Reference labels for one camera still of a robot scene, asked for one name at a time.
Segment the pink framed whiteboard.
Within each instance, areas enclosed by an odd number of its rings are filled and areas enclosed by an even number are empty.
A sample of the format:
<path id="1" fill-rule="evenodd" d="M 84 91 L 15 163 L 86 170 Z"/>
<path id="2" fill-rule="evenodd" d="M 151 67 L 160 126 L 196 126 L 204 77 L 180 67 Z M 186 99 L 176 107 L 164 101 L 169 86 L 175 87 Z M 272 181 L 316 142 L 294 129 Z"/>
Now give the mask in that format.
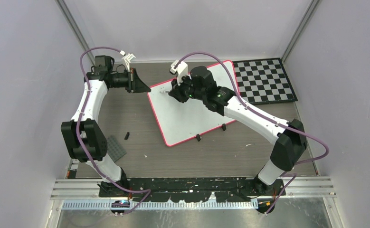
<path id="1" fill-rule="evenodd" d="M 172 89 L 171 81 L 152 85 L 147 94 L 166 146 L 175 146 L 235 121 L 208 110 L 202 101 L 189 99 L 180 103 L 168 94 L 161 94 L 161 90 Z"/>

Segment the black marker cap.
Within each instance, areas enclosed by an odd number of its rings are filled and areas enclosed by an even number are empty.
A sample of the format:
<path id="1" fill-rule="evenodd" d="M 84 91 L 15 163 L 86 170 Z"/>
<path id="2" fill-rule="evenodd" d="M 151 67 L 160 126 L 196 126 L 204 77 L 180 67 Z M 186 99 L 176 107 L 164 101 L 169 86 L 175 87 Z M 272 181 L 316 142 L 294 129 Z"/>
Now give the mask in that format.
<path id="1" fill-rule="evenodd" d="M 130 133 L 127 132 L 126 135 L 125 135 L 125 137 L 124 137 L 124 140 L 127 140 L 129 138 L 129 136 L 130 136 Z"/>

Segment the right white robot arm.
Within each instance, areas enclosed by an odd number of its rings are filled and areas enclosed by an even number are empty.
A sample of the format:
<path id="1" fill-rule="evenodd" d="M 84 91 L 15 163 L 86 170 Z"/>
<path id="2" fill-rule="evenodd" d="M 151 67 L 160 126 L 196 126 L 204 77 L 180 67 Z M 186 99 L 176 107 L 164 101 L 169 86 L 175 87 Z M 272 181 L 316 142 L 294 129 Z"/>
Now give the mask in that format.
<path id="1" fill-rule="evenodd" d="M 189 99 L 200 100 L 210 111 L 241 122 L 273 144 L 268 162 L 252 182 L 252 190 L 256 194 L 268 194 L 275 180 L 290 171 L 307 148 L 306 137 L 299 134 L 304 131 L 302 122 L 297 119 L 289 122 L 247 104 L 236 96 L 234 90 L 218 86 L 205 66 L 195 67 L 189 74 L 186 71 L 187 68 L 170 69 L 176 78 L 171 82 L 169 96 L 180 103 Z"/>

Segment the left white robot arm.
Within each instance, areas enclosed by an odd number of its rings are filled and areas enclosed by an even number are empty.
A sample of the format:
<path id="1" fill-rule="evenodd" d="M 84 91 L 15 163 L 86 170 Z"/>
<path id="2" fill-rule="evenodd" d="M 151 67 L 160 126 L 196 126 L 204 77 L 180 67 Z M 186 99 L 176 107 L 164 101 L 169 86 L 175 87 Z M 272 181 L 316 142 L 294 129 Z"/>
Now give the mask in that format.
<path id="1" fill-rule="evenodd" d="M 98 125 L 102 102 L 111 88 L 128 93 L 148 93 L 151 89 L 139 78 L 136 68 L 124 60 L 122 72 L 114 70 L 111 56 L 96 56 L 95 65 L 84 74 L 84 92 L 76 113 L 61 124 L 61 133 L 69 156 L 93 168 L 103 179 L 101 189 L 118 197 L 129 191 L 124 170 L 108 154 L 107 138 Z"/>

